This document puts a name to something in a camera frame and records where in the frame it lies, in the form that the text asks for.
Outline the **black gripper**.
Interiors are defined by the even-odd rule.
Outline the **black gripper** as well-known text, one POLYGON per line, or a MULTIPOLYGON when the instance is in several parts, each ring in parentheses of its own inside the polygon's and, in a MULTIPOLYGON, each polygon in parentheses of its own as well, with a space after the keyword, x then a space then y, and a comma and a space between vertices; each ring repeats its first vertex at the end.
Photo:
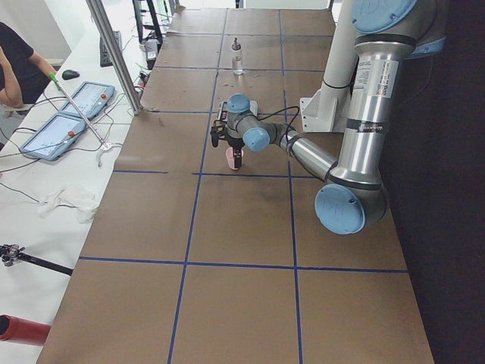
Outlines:
POLYGON ((243 139, 227 134, 227 142, 234 148, 234 168, 241 168, 243 160, 243 151, 241 149, 244 147, 243 139))

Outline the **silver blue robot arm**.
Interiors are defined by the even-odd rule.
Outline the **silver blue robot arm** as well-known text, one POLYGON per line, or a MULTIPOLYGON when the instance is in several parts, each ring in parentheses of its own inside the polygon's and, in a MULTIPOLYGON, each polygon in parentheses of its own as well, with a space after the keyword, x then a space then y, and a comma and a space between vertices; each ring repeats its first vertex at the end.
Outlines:
POLYGON ((274 144, 324 182, 315 212, 335 234, 355 234, 388 209, 379 161, 402 63, 441 52, 446 41, 446 1, 345 1, 333 36, 321 88, 300 101, 303 132, 265 122, 243 94, 225 103, 227 115, 211 129, 211 141, 226 140, 234 165, 247 147, 274 144), (340 132, 338 157, 305 133, 340 132))

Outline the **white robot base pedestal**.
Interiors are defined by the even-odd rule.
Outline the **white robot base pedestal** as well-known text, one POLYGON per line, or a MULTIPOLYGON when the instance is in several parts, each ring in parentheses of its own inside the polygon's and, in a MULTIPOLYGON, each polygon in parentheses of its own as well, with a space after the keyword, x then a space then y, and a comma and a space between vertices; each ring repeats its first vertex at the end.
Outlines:
POLYGON ((307 133, 342 133, 346 127, 350 84, 358 60, 352 6, 352 0, 343 2, 321 88, 311 98, 300 99, 302 128, 307 133))

